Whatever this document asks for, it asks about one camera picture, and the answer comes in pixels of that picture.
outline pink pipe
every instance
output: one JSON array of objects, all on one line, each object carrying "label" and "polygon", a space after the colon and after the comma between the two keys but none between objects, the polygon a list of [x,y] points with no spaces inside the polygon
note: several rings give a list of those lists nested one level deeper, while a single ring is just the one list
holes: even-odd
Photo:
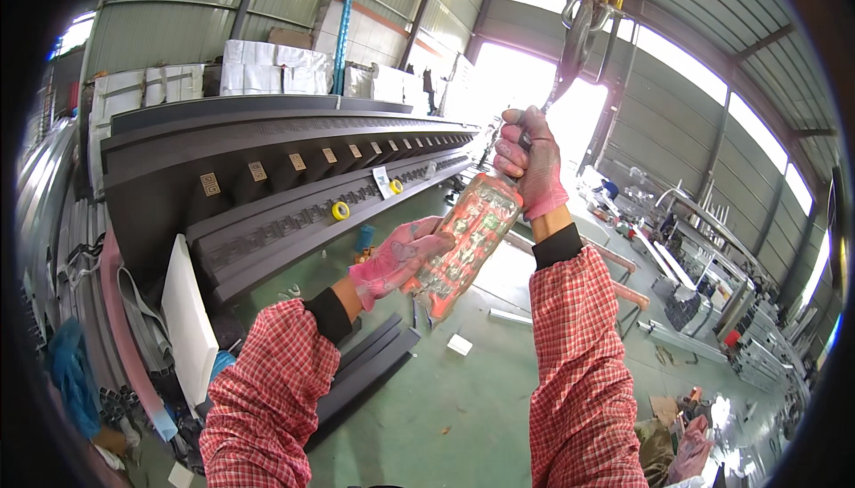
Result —
[{"label": "pink pipe", "polygon": [[638,304],[639,308],[642,310],[647,310],[647,307],[650,306],[649,297],[641,295],[638,291],[630,290],[625,285],[618,283],[616,280],[611,281],[611,287],[614,288],[615,295],[621,299],[626,299],[627,301]]},{"label": "pink pipe", "polygon": [[157,395],[155,387],[151,383],[148,372],[139,359],[137,344],[131,329],[127,324],[125,307],[122,304],[122,296],[119,294],[119,286],[116,284],[115,275],[122,264],[119,255],[119,244],[115,240],[113,229],[107,229],[104,237],[104,245],[101,250],[101,288],[103,289],[104,306],[107,307],[107,316],[110,321],[110,330],[113,332],[115,346],[122,358],[127,379],[131,387],[137,392],[140,404],[143,405],[145,414],[149,416],[151,424],[154,425],[158,434],[165,442],[171,440],[177,433],[175,422],[169,417],[163,400]]},{"label": "pink pipe", "polygon": [[614,261],[614,263],[616,263],[617,265],[619,265],[621,267],[626,268],[627,271],[629,271],[631,273],[635,272],[636,265],[635,265],[634,261],[630,260],[629,258],[624,258],[623,256],[608,250],[606,247],[603,247],[602,245],[593,243],[593,241],[591,241],[590,239],[588,239],[585,236],[580,236],[580,237],[582,238],[583,244],[591,245],[592,247],[594,247],[599,252],[599,255],[603,256],[606,260]]}]

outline cardboard box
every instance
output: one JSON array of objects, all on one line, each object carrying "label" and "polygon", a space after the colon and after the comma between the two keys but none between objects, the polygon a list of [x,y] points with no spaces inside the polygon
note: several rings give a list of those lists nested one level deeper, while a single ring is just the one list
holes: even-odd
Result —
[{"label": "cardboard box", "polygon": [[312,48],[312,35],[308,33],[295,32],[285,28],[270,28],[268,43],[274,45],[287,45],[298,49]]}]

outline person's left hand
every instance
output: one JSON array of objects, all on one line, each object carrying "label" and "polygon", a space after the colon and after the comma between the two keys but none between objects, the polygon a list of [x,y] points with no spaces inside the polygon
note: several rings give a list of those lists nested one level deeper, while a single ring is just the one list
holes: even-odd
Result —
[{"label": "person's left hand", "polygon": [[399,226],[368,260],[350,268],[348,276],[366,311],[410,279],[425,260],[454,248],[451,234],[431,233],[440,221],[441,217],[433,216]]}]

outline worker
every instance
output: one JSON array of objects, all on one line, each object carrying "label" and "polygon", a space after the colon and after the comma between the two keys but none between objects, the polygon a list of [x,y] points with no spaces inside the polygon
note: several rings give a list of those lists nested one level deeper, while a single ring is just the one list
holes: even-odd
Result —
[{"label": "worker", "polygon": [[[647,487],[608,269],[593,247],[582,246],[564,205],[561,158],[543,114],[533,106],[502,117],[508,124],[494,166],[521,178],[536,243],[537,270],[529,283],[540,380],[529,413],[532,485]],[[531,137],[528,153],[517,144],[522,129]],[[369,260],[319,296],[262,310],[237,363],[208,387],[215,406],[200,438],[208,486],[303,488],[309,482],[303,446],[317,428],[318,398],[338,367],[335,344],[360,311],[371,311],[425,259],[454,246],[451,235],[433,234],[439,223],[428,217],[399,226]]]},{"label": "worker", "polygon": [[600,193],[601,191],[605,191],[606,195],[614,200],[615,197],[621,192],[617,189],[617,186],[613,182],[609,182],[607,179],[601,179],[602,185],[593,189],[594,193]]}]

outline black cuff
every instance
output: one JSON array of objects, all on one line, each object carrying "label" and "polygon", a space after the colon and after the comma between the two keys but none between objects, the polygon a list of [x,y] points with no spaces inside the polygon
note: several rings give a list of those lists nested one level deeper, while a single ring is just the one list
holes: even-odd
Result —
[{"label": "black cuff", "polygon": [[341,338],[353,330],[347,311],[336,297],[333,288],[326,288],[314,299],[303,301],[303,306],[315,315],[318,333],[333,342],[333,345],[338,344]]},{"label": "black cuff", "polygon": [[560,261],[576,258],[582,252],[582,238],[576,224],[570,223],[532,247],[537,270],[550,268]]}]

